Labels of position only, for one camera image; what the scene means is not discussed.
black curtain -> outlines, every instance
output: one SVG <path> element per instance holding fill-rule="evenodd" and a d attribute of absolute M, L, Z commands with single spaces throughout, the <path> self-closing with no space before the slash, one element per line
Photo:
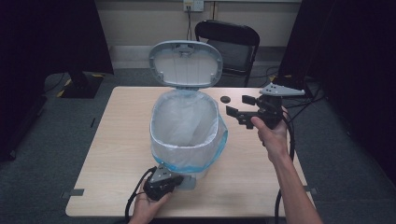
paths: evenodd
<path fill-rule="evenodd" d="M 321 80 L 351 137 L 394 184 L 395 10 L 395 1 L 303 0 L 279 69 Z"/>
<path fill-rule="evenodd" d="M 93 0 L 0 2 L 0 156 L 46 77 L 71 69 L 113 74 Z"/>

gray carpet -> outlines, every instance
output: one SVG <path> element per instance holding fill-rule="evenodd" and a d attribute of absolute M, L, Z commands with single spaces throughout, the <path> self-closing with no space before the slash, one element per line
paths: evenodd
<path fill-rule="evenodd" d="M 255 66 L 249 87 L 267 80 L 268 67 Z M 47 78 L 48 101 L 20 143 L 17 159 L 0 163 L 0 223 L 116 223 L 121 217 L 68 217 L 61 196 L 76 184 L 106 102 L 117 86 L 160 86 L 148 69 L 117 69 L 94 99 L 61 99 L 62 74 Z M 241 87 L 241 77 L 218 86 Z M 311 91 L 318 84 L 310 83 Z M 304 100 L 287 100 L 293 106 Z M 291 107 L 296 115 L 302 107 Z M 325 223 L 396 223 L 396 190 L 326 100 L 311 104 L 294 120 L 296 150 L 317 209 Z M 153 223 L 201 223 L 202 219 L 158 219 Z M 209 223 L 273 223 L 267 219 L 208 219 Z"/>

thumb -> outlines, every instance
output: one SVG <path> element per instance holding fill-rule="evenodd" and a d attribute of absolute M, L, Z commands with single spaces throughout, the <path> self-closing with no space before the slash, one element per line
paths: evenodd
<path fill-rule="evenodd" d="M 265 125 L 264 121 L 258 117 L 252 117 L 250 121 L 253 123 L 254 127 L 256 127 L 259 131 L 268 132 L 269 128 Z"/>
<path fill-rule="evenodd" d="M 166 204 L 172 196 L 172 192 L 168 192 L 161 197 L 161 199 L 154 204 L 154 206 L 159 209 L 161 206 Z"/>

finger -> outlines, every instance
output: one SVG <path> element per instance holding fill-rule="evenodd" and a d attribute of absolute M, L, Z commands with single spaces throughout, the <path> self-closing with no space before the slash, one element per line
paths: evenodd
<path fill-rule="evenodd" d="M 250 121 L 253 123 L 254 127 L 256 127 L 258 130 L 261 130 L 262 127 L 266 126 L 264 121 L 262 121 L 262 119 L 259 119 L 258 117 L 252 117 Z"/>
<path fill-rule="evenodd" d="M 169 201 L 171 196 L 172 196 L 172 192 L 166 193 L 161 197 L 161 199 L 158 202 L 152 203 L 152 206 L 156 208 L 162 207 L 164 204 L 166 204 Z"/>
<path fill-rule="evenodd" d="M 250 121 L 253 123 L 254 127 L 256 127 L 259 132 L 266 134 L 267 132 L 269 132 L 269 128 L 267 127 L 267 125 L 265 125 L 264 121 L 262 121 L 262 119 L 259 119 L 257 117 L 252 117 L 250 119 Z"/>
<path fill-rule="evenodd" d="M 140 184 L 139 193 L 140 193 L 140 192 L 144 192 L 143 187 L 145 186 L 145 183 L 146 183 L 146 179 L 144 179 L 144 180 L 142 181 L 142 183 Z"/>
<path fill-rule="evenodd" d="M 262 141 L 262 133 L 260 131 L 258 131 L 257 135 L 259 136 L 260 141 Z"/>
<path fill-rule="evenodd" d="M 274 131 L 286 130 L 288 128 L 288 125 L 285 122 L 287 117 L 288 117 L 288 114 L 287 114 L 287 112 L 284 111 L 283 112 L 283 119 L 275 126 Z"/>

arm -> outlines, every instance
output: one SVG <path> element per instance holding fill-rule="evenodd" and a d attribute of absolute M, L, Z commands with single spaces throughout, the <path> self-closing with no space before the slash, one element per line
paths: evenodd
<path fill-rule="evenodd" d="M 148 224 L 160 208 L 168 202 L 172 193 L 165 194 L 158 202 L 152 201 L 143 191 L 145 181 L 140 185 L 139 194 L 136 196 L 134 202 L 134 213 L 129 221 L 129 224 Z"/>
<path fill-rule="evenodd" d="M 289 156 L 286 123 L 282 120 L 271 130 L 259 118 L 253 117 L 251 122 L 275 167 L 288 223 L 322 223 Z"/>

